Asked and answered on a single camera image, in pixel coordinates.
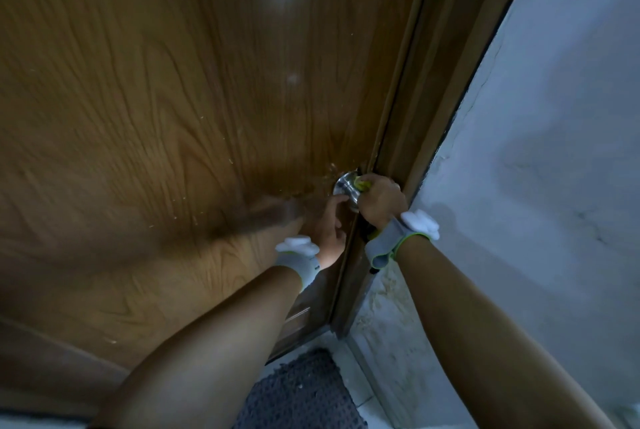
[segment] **concrete wall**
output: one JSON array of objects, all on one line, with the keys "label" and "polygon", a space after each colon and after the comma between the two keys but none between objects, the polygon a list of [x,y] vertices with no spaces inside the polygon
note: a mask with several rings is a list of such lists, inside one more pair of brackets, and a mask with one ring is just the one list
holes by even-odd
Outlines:
[{"label": "concrete wall", "polygon": [[[413,207],[604,407],[640,400],[640,0],[515,0]],[[397,267],[350,344],[398,427],[469,421]]]}]

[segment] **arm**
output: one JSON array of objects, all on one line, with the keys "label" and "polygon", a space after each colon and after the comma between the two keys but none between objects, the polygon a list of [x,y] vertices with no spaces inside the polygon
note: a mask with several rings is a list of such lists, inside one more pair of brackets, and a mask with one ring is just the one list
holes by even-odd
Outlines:
[{"label": "arm", "polygon": [[[367,175],[364,218],[383,229],[407,210],[388,178]],[[431,242],[412,236],[396,260],[444,371],[480,427],[612,428],[601,409],[539,344]]]},{"label": "arm", "polygon": [[[321,269],[344,251],[332,197],[308,233]],[[302,281],[274,266],[165,341],[124,381],[92,427],[231,427],[264,367]]]}]

